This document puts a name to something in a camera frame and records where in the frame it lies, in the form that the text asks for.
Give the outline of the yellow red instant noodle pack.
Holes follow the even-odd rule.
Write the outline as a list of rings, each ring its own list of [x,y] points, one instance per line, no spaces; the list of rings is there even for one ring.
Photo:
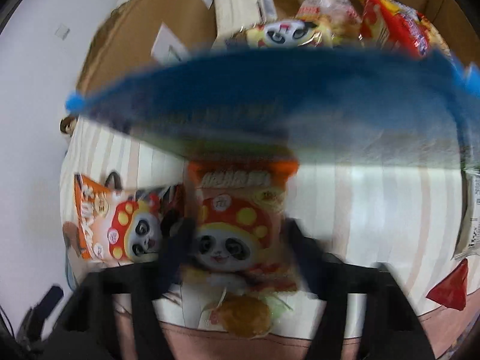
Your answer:
[[[358,0],[363,7],[360,39],[384,50],[402,50],[416,59],[433,51],[452,53],[436,27],[416,9],[397,0]]]

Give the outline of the orange jelly cup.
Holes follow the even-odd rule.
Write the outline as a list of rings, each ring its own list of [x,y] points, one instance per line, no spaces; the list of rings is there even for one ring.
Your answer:
[[[270,334],[275,324],[293,311],[275,292],[240,295],[224,289],[220,299],[204,306],[201,314],[208,326],[222,328],[238,338],[256,339]]]

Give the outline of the white wall socket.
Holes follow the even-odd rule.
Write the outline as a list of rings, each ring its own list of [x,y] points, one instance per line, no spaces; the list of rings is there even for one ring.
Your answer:
[[[70,28],[65,24],[60,24],[55,30],[55,36],[64,41],[70,33]]]

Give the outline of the pink bread yellow pack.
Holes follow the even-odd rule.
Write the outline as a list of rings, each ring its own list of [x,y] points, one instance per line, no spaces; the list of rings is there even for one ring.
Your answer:
[[[361,19],[350,0],[299,1],[301,20],[326,20],[336,38],[358,39]]]

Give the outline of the yellow panda snack pack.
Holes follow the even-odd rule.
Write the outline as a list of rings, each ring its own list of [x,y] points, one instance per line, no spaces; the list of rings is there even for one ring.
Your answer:
[[[250,48],[333,47],[328,22],[283,19],[241,31],[231,41]]]

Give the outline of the white green snack pack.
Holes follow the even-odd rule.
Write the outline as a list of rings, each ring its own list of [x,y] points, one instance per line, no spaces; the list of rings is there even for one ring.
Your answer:
[[[479,255],[479,168],[461,171],[462,214],[453,258]]]

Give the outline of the bear print long pillow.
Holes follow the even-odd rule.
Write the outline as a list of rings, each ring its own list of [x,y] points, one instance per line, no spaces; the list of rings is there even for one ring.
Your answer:
[[[64,135],[72,136],[74,133],[75,127],[77,126],[78,117],[74,115],[69,115],[64,117],[60,121],[59,129],[60,132]]]

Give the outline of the brown cardboard box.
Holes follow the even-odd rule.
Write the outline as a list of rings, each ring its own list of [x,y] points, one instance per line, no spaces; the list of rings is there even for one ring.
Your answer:
[[[478,4],[400,0],[442,33],[446,58],[354,42],[222,49],[206,1],[118,8],[97,31],[66,108],[186,158],[479,163]]]

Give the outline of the white wafer snack pack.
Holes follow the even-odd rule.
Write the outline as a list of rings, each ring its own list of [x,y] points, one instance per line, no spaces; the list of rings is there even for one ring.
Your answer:
[[[213,48],[224,49],[226,42],[242,31],[278,19],[273,0],[214,0],[216,40]]]

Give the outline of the small red snack packet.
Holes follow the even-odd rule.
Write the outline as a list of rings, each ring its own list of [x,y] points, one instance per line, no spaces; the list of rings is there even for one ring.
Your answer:
[[[426,298],[446,308],[462,311],[467,303],[468,274],[468,259],[464,258],[427,293]]]

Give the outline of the white striped blanket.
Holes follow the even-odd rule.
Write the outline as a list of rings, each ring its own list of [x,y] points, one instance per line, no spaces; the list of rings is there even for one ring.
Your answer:
[[[118,172],[126,189],[180,181],[182,160],[89,121],[74,128],[60,177],[60,212],[77,228],[74,176],[99,183]],[[469,258],[468,300],[453,310],[427,293],[456,267],[462,179],[453,169],[304,165],[289,181],[286,211],[304,232],[349,263],[389,264],[443,351],[479,316],[479,257]]]

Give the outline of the pale orange panda snack pack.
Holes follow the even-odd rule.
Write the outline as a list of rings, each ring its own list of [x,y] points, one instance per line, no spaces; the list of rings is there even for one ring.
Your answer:
[[[185,213],[183,184],[111,189],[74,175],[77,250],[86,260],[140,263],[155,259]]]

